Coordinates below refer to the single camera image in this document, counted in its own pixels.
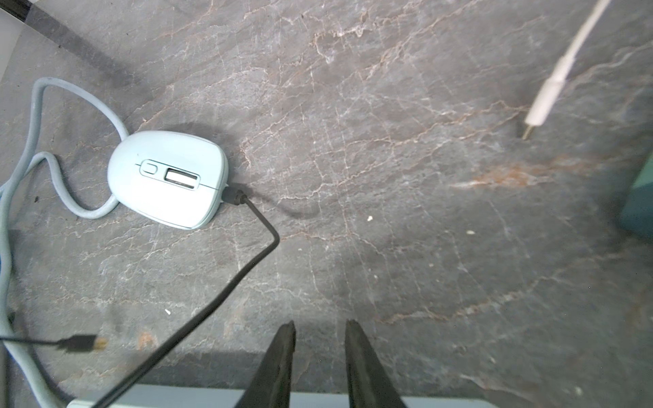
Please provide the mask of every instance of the marble surface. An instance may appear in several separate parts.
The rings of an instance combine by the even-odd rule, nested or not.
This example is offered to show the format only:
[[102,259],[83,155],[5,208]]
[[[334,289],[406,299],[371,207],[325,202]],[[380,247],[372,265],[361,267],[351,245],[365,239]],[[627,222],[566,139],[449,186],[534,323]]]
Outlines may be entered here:
[[[41,76],[89,90],[131,132],[227,152],[279,248],[148,383],[244,387],[294,320],[293,386],[345,392],[357,319],[405,395],[516,407],[653,404],[653,253],[616,216],[653,146],[653,3],[614,2],[549,121],[521,121],[593,0],[41,0],[0,83],[0,179]],[[118,136],[46,92],[39,148],[89,208]],[[191,232],[124,206],[77,219],[40,166],[12,206],[10,303],[62,391],[107,389],[268,236],[223,206]],[[15,407],[34,407],[14,368]]]

